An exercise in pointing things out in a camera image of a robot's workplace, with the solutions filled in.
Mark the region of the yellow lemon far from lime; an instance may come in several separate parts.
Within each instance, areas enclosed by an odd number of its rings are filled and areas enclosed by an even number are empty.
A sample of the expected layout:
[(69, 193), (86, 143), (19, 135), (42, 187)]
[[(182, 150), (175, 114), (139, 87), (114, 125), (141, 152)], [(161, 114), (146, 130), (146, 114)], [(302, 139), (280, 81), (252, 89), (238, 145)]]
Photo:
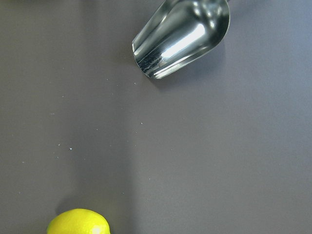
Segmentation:
[(48, 234), (110, 234), (107, 220), (88, 209), (73, 209), (56, 216), (47, 227)]

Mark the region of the stainless steel scoop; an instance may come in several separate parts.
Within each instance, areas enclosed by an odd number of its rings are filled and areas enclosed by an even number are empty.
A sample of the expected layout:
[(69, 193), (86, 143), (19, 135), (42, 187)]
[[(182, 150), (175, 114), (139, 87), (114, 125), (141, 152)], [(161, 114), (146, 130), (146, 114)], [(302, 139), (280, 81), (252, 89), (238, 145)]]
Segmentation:
[(165, 0), (132, 41), (135, 62), (162, 79), (217, 47), (230, 20), (226, 0)]

